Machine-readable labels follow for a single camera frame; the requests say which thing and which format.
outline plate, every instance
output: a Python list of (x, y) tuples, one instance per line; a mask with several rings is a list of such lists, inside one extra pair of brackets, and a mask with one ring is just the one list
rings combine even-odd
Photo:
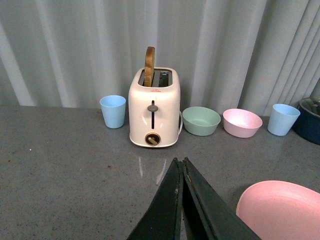
[(262, 181), (241, 195), (236, 215), (262, 240), (320, 239), (320, 194), (286, 181)]

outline toaster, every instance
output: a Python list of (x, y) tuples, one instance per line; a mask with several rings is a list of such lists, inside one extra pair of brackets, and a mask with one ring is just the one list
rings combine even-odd
[(175, 70), (155, 67), (152, 86), (144, 86), (145, 69), (134, 76), (129, 89), (130, 140), (142, 147), (175, 144), (182, 129), (180, 83)]

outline countertop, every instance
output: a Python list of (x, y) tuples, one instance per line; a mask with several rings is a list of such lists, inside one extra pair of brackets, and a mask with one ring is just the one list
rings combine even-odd
[(281, 180), (320, 193), (320, 146), (290, 130), (251, 138), (223, 129), (182, 130), (173, 146), (139, 147), (100, 109), (0, 106), (0, 239), (126, 239), (148, 209), (173, 158), (188, 157), (226, 204)]

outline toaster lever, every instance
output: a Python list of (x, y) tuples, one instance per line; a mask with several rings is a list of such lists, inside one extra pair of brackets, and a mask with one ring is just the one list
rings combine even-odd
[(158, 111), (158, 106), (156, 106), (156, 105), (154, 105), (154, 104), (149, 105), (149, 106), (148, 106), (148, 111), (154, 113), (154, 112)]

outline cup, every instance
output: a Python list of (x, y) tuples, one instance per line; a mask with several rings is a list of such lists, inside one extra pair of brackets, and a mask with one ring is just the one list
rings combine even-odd
[(111, 129), (120, 128), (125, 122), (126, 99), (123, 96), (109, 95), (100, 99), (105, 125)]
[(272, 107), (268, 123), (268, 131), (277, 136), (286, 135), (297, 118), (300, 111), (286, 104), (275, 104)]

